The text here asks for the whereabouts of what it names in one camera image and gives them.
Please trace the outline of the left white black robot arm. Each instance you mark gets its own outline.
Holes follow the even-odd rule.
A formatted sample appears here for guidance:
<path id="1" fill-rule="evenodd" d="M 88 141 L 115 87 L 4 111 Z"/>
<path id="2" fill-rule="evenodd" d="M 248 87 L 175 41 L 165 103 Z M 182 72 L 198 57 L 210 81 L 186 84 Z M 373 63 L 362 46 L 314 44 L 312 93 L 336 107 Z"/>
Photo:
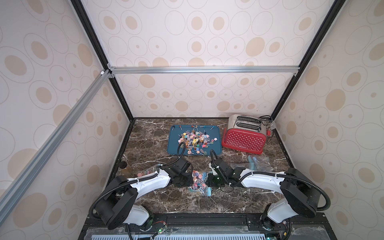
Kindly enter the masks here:
<path id="1" fill-rule="evenodd" d="M 193 165 L 183 157 L 158 165 L 151 174 L 125 179 L 115 177 L 89 208 L 88 217 L 102 221 L 109 230 L 123 224 L 143 226 L 150 221 L 149 211 L 136 206 L 142 196 L 169 186 L 188 188 L 193 185 Z"/>

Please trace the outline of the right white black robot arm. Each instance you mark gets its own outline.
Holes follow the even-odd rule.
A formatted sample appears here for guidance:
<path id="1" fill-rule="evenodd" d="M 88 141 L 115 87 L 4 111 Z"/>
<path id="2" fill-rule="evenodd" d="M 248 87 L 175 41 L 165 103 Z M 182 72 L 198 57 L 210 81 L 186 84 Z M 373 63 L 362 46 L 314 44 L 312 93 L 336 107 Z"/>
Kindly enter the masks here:
<path id="1" fill-rule="evenodd" d="M 258 188 L 284 196 L 282 200 L 266 206 L 260 222 L 267 230 L 295 216 L 314 218 L 317 212 L 331 206 L 327 193 L 295 168 L 279 173 L 241 167 L 233 169 L 214 154 L 211 155 L 209 166 L 212 170 L 208 176 L 209 187 Z"/>

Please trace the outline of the candy ziploc bag front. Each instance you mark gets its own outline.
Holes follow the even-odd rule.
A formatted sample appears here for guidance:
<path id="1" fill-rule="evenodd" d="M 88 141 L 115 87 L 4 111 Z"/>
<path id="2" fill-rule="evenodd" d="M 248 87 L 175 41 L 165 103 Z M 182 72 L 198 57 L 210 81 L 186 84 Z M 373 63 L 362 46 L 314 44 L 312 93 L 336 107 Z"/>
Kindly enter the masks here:
<path id="1" fill-rule="evenodd" d="M 189 191 L 193 193 L 200 193 L 202 196 L 210 197 L 212 195 L 212 188 L 208 187 L 208 174 L 206 172 L 193 171 L 193 183 L 189 187 Z"/>

